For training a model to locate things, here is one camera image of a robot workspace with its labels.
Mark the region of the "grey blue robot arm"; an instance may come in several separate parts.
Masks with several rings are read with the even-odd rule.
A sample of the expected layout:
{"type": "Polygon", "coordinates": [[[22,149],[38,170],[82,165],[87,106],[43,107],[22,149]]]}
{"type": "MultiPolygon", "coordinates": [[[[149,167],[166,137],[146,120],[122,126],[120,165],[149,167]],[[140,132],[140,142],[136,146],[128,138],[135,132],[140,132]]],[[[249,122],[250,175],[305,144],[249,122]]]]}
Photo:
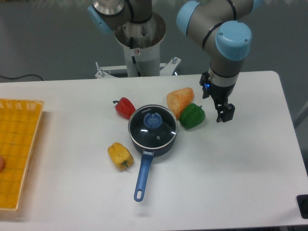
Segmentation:
{"type": "MultiPolygon", "coordinates": [[[[179,30],[211,57],[200,85],[203,98],[214,101],[218,122],[233,118],[235,107],[228,97],[250,52],[252,32],[239,19],[260,5],[259,0],[213,0],[207,4],[191,0],[177,14],[179,30]]],[[[167,29],[150,0],[95,0],[88,13],[99,31],[113,33],[122,45],[129,77],[159,75],[160,43],[167,29]]]]}

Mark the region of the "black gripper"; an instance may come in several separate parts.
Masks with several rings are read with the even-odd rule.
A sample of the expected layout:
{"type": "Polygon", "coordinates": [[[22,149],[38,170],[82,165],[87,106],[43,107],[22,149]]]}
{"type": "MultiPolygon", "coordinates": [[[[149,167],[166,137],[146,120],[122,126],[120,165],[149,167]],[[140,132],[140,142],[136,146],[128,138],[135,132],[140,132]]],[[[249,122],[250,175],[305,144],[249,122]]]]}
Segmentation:
{"type": "Polygon", "coordinates": [[[211,97],[213,99],[218,113],[217,123],[224,123],[233,119],[235,106],[228,103],[228,97],[231,95],[235,83],[236,76],[225,78],[210,71],[204,72],[201,75],[199,84],[202,86],[202,98],[211,97]]]}

